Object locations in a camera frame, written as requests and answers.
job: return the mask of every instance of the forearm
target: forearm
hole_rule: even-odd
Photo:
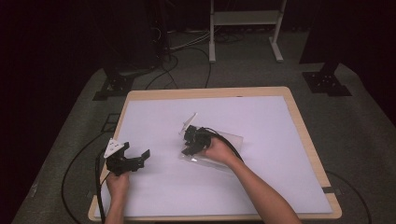
[[[301,223],[288,202],[243,162],[235,157],[227,165],[238,177],[265,223]]]
[[[124,208],[125,202],[113,201],[110,203],[110,208],[108,209],[106,224],[122,224],[124,221]]]

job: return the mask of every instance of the black cable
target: black cable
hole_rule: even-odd
[[[202,31],[180,31],[182,34],[187,34],[187,35],[197,35],[197,36],[203,36],[207,34],[209,31],[208,30],[202,30]]]
[[[103,179],[102,183],[100,183],[100,187],[102,187],[103,183],[105,183],[107,177],[110,175],[111,172],[108,172],[108,174],[105,176],[105,178]]]
[[[99,212],[100,212],[100,218],[102,220],[102,223],[104,224],[106,222],[106,216],[105,216],[105,209],[103,207],[103,202],[102,202],[102,185],[100,183],[100,158],[102,153],[106,151],[106,148],[103,148],[98,155],[96,156],[95,159],[95,186],[96,186],[96,198],[98,200],[98,206],[99,206]]]
[[[243,39],[245,39],[245,33],[242,33],[241,37],[238,37],[236,34],[228,34],[228,33],[219,34],[215,36],[216,43],[223,45],[230,45],[235,42],[242,41]]]
[[[175,49],[175,50],[172,50],[172,52],[178,52],[178,51],[181,51],[181,50],[184,50],[184,49],[195,49],[195,50],[199,50],[199,51],[201,51],[201,52],[206,56],[207,62],[208,62],[208,64],[209,64],[209,72],[208,72],[208,74],[207,74],[207,79],[206,79],[206,83],[205,83],[205,88],[207,88],[207,84],[208,84],[209,79],[210,79],[210,73],[212,72],[212,64],[211,64],[210,61],[209,61],[209,56],[207,55],[207,53],[206,53],[204,50],[198,49],[198,48],[192,48],[192,47],[181,48],[181,49]]]
[[[174,57],[174,58],[176,59],[176,64],[175,64],[175,66],[172,67],[172,69],[171,69],[171,70],[173,70],[173,69],[178,65],[178,58],[177,58],[177,56],[172,55],[172,54],[171,54],[170,56],[171,56],[171,58]],[[175,83],[175,86],[176,86],[176,88],[178,89],[178,85],[176,84],[175,79],[174,79],[174,78],[172,77],[172,75],[170,74],[170,71],[167,70],[167,69],[165,69],[165,67],[163,66],[163,64],[161,65],[161,67],[163,68],[163,70],[164,70],[165,72],[167,72],[167,74],[169,75],[169,77],[172,79],[172,82]]]
[[[163,87],[163,89],[164,89],[164,90],[167,90],[167,87],[168,87],[170,84],[172,84],[172,83],[174,83],[174,81],[168,82],[168,84],[166,84],[166,85]]]
[[[358,190],[355,187],[353,187],[353,185],[351,183],[349,183],[349,181],[347,181],[345,178],[341,177],[340,175],[338,175],[338,174],[336,174],[336,173],[334,173],[332,171],[328,171],[328,170],[325,170],[325,172],[327,174],[329,174],[329,175],[333,175],[333,176],[339,178],[340,180],[344,181],[344,183],[346,183],[356,193],[356,195],[358,195],[359,199],[361,200],[361,203],[364,206],[364,209],[366,210],[368,223],[371,224],[372,223],[372,217],[371,217],[371,213],[370,213],[369,207],[367,206],[366,201],[364,201],[363,197],[358,192]]]
[[[62,203],[64,204],[64,208],[66,209],[67,214],[73,218],[73,220],[76,223],[80,223],[72,214],[72,212],[70,211],[69,207],[67,206],[66,200],[64,198],[64,181],[66,180],[67,174],[69,173],[70,167],[72,166],[72,164],[74,163],[74,161],[76,160],[76,158],[81,154],[81,152],[83,152],[90,144],[92,144],[96,139],[98,139],[100,136],[102,136],[104,133],[106,132],[101,132],[98,135],[96,135],[96,137],[94,137],[89,143],[87,143],[78,153],[77,155],[73,158],[73,160],[69,163],[69,165],[67,166],[67,169],[64,173],[64,178],[62,180],[62,187],[61,187],[61,196],[62,196]]]
[[[244,160],[242,160],[241,155],[239,155],[239,152],[236,150],[236,148],[233,146],[233,144],[231,144],[230,141],[228,141],[225,137],[223,137],[221,134],[219,134],[219,133],[216,132],[215,130],[210,129],[210,128],[200,128],[200,129],[197,131],[196,134],[204,134],[204,135],[209,135],[209,136],[211,136],[211,137],[217,137],[220,141],[222,141],[223,143],[225,143],[225,145],[227,145],[227,146],[233,151],[233,154],[235,154],[235,156],[236,156],[239,160],[244,161]]]
[[[159,75],[156,76],[154,79],[152,79],[152,80],[150,81],[150,83],[146,86],[145,90],[148,90],[148,89],[149,89],[149,86],[150,86],[155,80],[157,80],[159,77],[162,77],[162,76],[165,75],[165,74],[169,74],[170,71],[172,71],[174,68],[177,67],[177,65],[178,65],[178,58],[177,58],[175,55],[172,55],[172,54],[171,54],[171,57],[173,57],[173,58],[176,59],[175,65],[172,66],[171,69],[165,70],[165,72],[159,74]]]

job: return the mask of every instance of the human arm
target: human arm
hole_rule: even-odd
[[[129,172],[120,176],[110,173],[106,179],[111,196],[110,208],[106,217],[106,224],[121,224],[124,221],[124,208],[129,189]]]
[[[288,202],[254,174],[218,138],[212,138],[210,147],[204,149],[202,154],[224,163],[235,173],[265,223],[301,223]]]

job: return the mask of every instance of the black object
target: black object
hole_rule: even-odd
[[[325,92],[329,96],[351,96],[346,86],[341,85],[334,71],[338,63],[325,63],[319,72],[303,72],[304,79],[313,93]]]
[[[188,147],[182,150],[181,153],[186,156],[192,156],[202,151],[204,148],[210,147],[212,137],[217,137],[219,140],[224,142],[233,151],[235,156],[239,160],[243,161],[236,148],[225,137],[221,136],[220,134],[216,133],[211,129],[197,129],[195,126],[192,125],[190,125],[184,133],[184,140],[186,140],[186,146]]]
[[[124,143],[124,147],[118,150],[106,160],[107,170],[114,173],[116,176],[122,175],[125,172],[135,172],[139,168],[145,167],[145,160],[149,158],[149,149],[142,154],[141,157],[126,159],[124,152],[129,148],[129,143]]]
[[[125,76],[128,71],[151,70],[160,63],[164,46],[168,46],[164,25],[163,0],[90,0],[90,9],[106,47],[101,49],[101,65],[107,80],[93,100],[106,100],[108,96],[126,96],[134,78]]]

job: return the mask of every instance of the wooden table edge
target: wooden table edge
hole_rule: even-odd
[[[154,90],[154,91],[130,91],[125,99],[122,108],[119,123],[114,133],[114,139],[117,139],[120,132],[120,125],[130,101],[147,101],[147,100],[175,100],[175,99],[194,99],[194,98],[220,98],[220,97],[249,97],[249,96],[283,96],[288,106],[291,118],[297,129],[300,139],[302,140],[305,153],[313,167],[315,176],[323,188],[331,187],[330,181],[326,176],[323,165],[318,157],[308,130],[304,124],[297,104],[287,87],[246,87],[246,88],[213,88],[213,89],[187,89],[187,90]],[[106,178],[108,171],[106,165],[101,173],[101,182]],[[342,210],[334,193],[325,194],[331,207],[330,214],[297,214],[300,219],[337,219],[341,217]],[[89,210],[89,219],[100,221],[99,217],[94,216],[94,210],[97,205],[96,196],[93,197]],[[219,221],[219,220],[260,220],[258,215],[244,216],[191,216],[191,217],[126,217],[126,220],[135,221]]]

